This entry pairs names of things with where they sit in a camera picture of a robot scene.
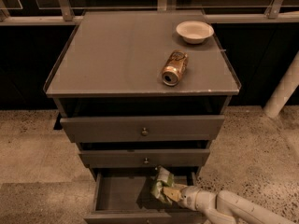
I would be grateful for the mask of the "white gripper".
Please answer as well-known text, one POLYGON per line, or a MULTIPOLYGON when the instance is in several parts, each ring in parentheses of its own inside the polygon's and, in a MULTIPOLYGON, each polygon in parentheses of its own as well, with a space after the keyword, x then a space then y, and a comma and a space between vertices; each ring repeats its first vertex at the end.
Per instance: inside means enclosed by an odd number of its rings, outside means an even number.
POLYGON ((188 186, 180 189, 178 187, 163 187, 163 193, 172 201, 178 203, 180 207, 193 211, 203 211, 205 193, 196 186, 188 186))

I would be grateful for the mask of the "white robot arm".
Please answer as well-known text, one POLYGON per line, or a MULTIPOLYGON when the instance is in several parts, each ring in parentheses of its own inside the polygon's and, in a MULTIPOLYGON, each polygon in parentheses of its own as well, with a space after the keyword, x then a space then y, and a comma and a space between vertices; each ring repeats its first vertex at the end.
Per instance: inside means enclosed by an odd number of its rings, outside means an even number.
POLYGON ((236 224, 239 218, 248 224, 295 224, 231 191, 218 194, 196 186, 163 187, 163 193, 180 207, 200 212, 212 224, 236 224))

